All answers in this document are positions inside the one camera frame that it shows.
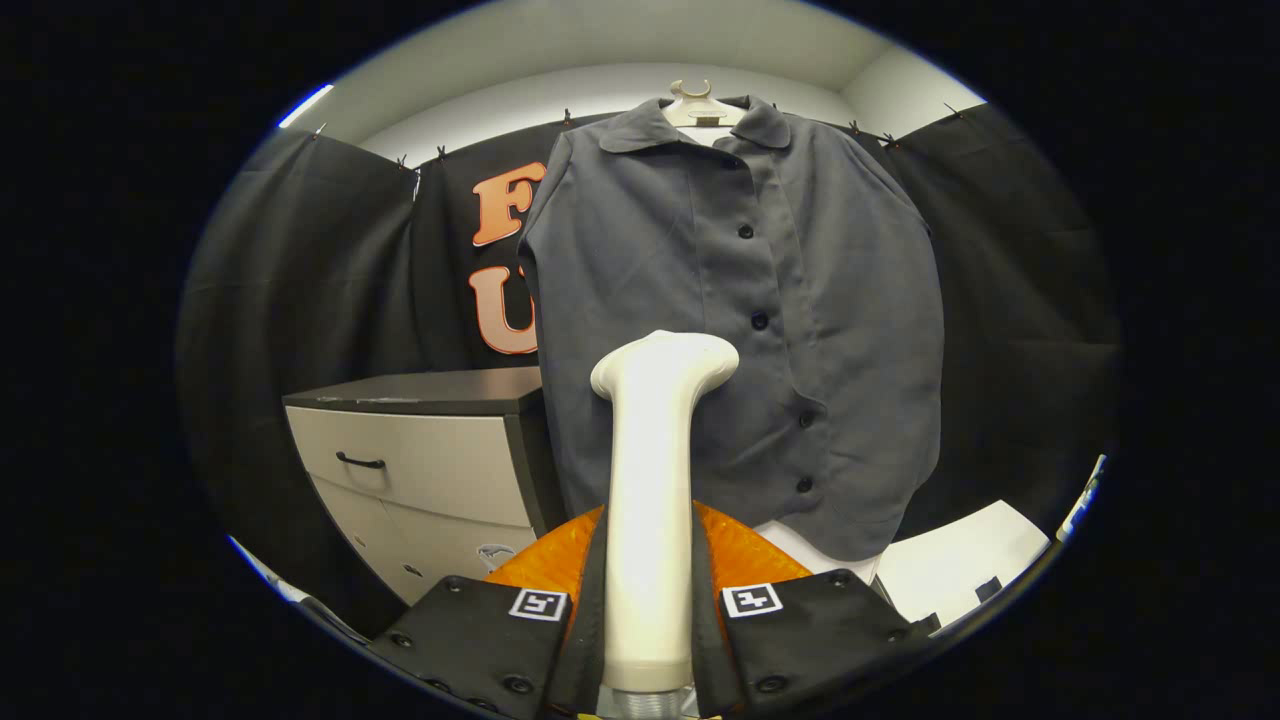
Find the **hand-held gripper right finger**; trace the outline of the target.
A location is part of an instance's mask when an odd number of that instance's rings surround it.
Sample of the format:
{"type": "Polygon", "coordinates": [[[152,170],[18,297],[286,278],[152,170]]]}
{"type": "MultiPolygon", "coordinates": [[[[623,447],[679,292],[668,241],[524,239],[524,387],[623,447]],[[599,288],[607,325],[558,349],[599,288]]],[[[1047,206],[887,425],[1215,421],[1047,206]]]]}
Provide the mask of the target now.
{"type": "Polygon", "coordinates": [[[699,717],[763,719],[918,656],[934,615],[908,620],[852,571],[812,573],[742,523],[692,506],[692,673],[699,717]]]}

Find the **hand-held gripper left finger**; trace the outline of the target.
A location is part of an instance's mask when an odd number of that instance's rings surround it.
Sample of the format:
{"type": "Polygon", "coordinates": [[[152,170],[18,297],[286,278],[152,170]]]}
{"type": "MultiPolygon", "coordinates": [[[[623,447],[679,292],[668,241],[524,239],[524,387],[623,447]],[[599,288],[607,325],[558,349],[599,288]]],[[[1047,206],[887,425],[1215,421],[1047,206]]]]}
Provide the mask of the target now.
{"type": "Polygon", "coordinates": [[[556,528],[485,579],[442,578],[370,650],[508,719],[596,714],[604,670],[607,510],[556,528]]]}

